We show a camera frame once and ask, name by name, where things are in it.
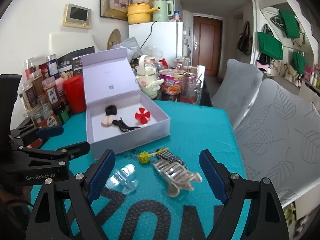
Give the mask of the pink round compact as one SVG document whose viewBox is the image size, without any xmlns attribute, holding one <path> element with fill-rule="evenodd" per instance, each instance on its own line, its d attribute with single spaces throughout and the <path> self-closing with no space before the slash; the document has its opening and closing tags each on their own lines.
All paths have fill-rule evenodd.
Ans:
<svg viewBox="0 0 320 240">
<path fill-rule="evenodd" d="M 110 127 L 113 125 L 113 121 L 116 119 L 115 115 L 106 115 L 101 120 L 101 125 L 104 127 Z"/>
</svg>

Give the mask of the black banana hair clip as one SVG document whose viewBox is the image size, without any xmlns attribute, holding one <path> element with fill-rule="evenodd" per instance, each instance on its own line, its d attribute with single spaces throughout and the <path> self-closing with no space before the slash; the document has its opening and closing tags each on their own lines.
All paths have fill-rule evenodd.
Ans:
<svg viewBox="0 0 320 240">
<path fill-rule="evenodd" d="M 114 126 L 117 126 L 123 133 L 129 132 L 129 131 L 134 131 L 135 129 L 139 129 L 139 126 L 128 126 L 125 124 L 122 118 L 119 120 L 113 120 L 112 124 Z"/>
</svg>

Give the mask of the black foam hair roller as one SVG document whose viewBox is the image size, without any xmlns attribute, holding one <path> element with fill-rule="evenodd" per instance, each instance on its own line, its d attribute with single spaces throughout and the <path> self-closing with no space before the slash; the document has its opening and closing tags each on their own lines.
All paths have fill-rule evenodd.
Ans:
<svg viewBox="0 0 320 240">
<path fill-rule="evenodd" d="M 105 108 L 105 113 L 107 116 L 117 115 L 118 110 L 116 105 L 109 105 Z"/>
</svg>

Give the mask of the red plastic propeller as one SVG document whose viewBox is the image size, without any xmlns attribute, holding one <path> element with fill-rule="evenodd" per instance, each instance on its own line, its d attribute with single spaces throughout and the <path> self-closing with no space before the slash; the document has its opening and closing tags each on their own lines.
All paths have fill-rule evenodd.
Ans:
<svg viewBox="0 0 320 240">
<path fill-rule="evenodd" d="M 135 119 L 139 121 L 140 124 L 147 124 L 148 121 L 150 120 L 151 113 L 147 111 L 143 107 L 139 107 L 139 111 L 135 113 Z"/>
</svg>

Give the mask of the translucent beige claw clip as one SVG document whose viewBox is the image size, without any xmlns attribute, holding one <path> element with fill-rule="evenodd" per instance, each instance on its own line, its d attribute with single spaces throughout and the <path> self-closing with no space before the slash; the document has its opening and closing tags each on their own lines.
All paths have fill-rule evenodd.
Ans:
<svg viewBox="0 0 320 240">
<path fill-rule="evenodd" d="M 171 198 L 177 197 L 181 190 L 193 191 L 192 182 L 202 182 L 199 173 L 190 172 L 180 163 L 169 163 L 166 160 L 159 159 L 152 165 L 167 182 L 168 195 Z"/>
</svg>

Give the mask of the black snack package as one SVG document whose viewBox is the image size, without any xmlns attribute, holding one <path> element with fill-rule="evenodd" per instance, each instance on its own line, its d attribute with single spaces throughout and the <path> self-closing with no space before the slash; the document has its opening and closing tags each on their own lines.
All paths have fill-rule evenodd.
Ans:
<svg viewBox="0 0 320 240">
<path fill-rule="evenodd" d="M 95 53 L 95 48 L 93 46 L 75 50 L 58 58 L 57 63 L 59 76 L 64 80 L 67 80 L 76 75 L 83 75 L 81 57 L 92 53 Z"/>
</svg>

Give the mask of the grey leaf chair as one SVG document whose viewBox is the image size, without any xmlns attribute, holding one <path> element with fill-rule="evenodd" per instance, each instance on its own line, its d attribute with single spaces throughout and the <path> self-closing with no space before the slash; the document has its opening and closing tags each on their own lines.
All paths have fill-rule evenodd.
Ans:
<svg viewBox="0 0 320 240">
<path fill-rule="evenodd" d="M 226 111 L 233 128 L 244 118 L 262 79 L 263 72 L 255 65 L 235 59 L 227 61 L 225 77 L 212 97 L 212 105 Z"/>
<path fill-rule="evenodd" d="M 247 178 L 269 178 L 282 206 L 319 184 L 319 113 L 310 101 L 265 79 L 234 133 Z"/>
</svg>

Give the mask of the black white gingham bow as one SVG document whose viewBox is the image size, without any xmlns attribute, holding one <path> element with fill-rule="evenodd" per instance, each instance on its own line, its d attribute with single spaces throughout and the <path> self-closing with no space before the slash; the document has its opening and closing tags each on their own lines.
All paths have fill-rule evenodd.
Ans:
<svg viewBox="0 0 320 240">
<path fill-rule="evenodd" d="M 181 164 L 186 170 L 188 170 L 187 165 L 184 163 L 184 161 L 179 158 L 178 156 L 172 154 L 169 150 L 163 149 L 161 153 L 158 153 L 156 155 L 157 159 L 163 159 L 166 160 L 168 163 L 179 163 Z"/>
</svg>

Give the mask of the purple instant noodle cup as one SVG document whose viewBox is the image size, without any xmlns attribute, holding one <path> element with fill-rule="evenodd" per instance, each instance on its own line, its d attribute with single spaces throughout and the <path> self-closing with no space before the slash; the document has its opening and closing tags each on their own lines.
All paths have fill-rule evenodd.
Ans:
<svg viewBox="0 0 320 240">
<path fill-rule="evenodd" d="M 162 92 L 167 95 L 178 95 L 181 92 L 181 79 L 186 71 L 182 69 L 163 69 L 159 71 L 160 78 L 164 80 L 161 85 Z"/>
</svg>

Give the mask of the yellow cooking pot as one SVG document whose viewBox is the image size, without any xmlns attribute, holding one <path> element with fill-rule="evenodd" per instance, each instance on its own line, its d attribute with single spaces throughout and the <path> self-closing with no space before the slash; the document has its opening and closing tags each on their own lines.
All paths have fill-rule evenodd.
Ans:
<svg viewBox="0 0 320 240">
<path fill-rule="evenodd" d="M 149 3 L 129 4 L 127 6 L 127 21 L 129 24 L 151 22 L 151 14 L 160 9 L 160 7 L 151 8 Z"/>
</svg>

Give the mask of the green tote bag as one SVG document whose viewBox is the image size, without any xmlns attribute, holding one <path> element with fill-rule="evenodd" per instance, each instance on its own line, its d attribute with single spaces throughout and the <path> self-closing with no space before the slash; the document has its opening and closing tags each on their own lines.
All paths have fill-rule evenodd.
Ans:
<svg viewBox="0 0 320 240">
<path fill-rule="evenodd" d="M 287 38 L 300 38 L 300 28 L 294 14 L 280 10 L 279 15 L 271 17 L 271 21 L 285 32 Z"/>
<path fill-rule="evenodd" d="M 305 61 L 304 55 L 303 55 L 303 53 L 301 51 L 299 51 L 299 50 L 294 50 L 293 51 L 291 66 L 294 68 L 294 70 L 298 74 L 304 74 L 305 73 L 306 61 Z"/>
<path fill-rule="evenodd" d="M 264 24 L 262 31 L 258 32 L 259 51 L 274 60 L 283 59 L 283 45 L 276 39 L 269 28 L 268 24 Z"/>
</svg>

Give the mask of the green electric kettle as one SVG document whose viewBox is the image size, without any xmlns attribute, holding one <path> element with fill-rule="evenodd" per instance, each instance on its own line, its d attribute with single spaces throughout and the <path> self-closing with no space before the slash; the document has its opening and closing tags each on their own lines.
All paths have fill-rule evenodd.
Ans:
<svg viewBox="0 0 320 240">
<path fill-rule="evenodd" d="M 158 9 L 152 13 L 153 22 L 168 22 L 169 18 L 174 15 L 174 4 L 172 1 L 155 0 L 152 5 Z"/>
</svg>

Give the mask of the brown wooden door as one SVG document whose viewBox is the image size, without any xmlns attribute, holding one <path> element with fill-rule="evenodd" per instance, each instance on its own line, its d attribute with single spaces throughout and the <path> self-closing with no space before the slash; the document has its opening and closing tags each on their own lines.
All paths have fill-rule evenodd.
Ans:
<svg viewBox="0 0 320 240">
<path fill-rule="evenodd" d="M 207 76 L 218 77 L 222 46 L 222 20 L 194 16 L 193 66 L 205 66 Z"/>
</svg>

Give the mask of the green tote bag left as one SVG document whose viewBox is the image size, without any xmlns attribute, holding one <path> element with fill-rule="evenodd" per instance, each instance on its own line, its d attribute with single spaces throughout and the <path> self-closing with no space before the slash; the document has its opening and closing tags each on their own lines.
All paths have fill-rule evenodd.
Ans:
<svg viewBox="0 0 320 240">
<path fill-rule="evenodd" d="M 274 60 L 283 59 L 283 45 L 276 39 L 269 28 L 268 24 L 264 24 L 262 31 L 258 32 L 259 51 Z"/>
</svg>

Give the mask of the green tote bag upper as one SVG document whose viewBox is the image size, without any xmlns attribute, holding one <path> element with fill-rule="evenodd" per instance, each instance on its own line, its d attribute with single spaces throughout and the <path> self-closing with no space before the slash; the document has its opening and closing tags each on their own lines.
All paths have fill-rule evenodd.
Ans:
<svg viewBox="0 0 320 240">
<path fill-rule="evenodd" d="M 271 21 L 285 32 L 287 38 L 300 38 L 300 28 L 294 14 L 280 10 L 279 15 L 271 17 Z"/>
</svg>

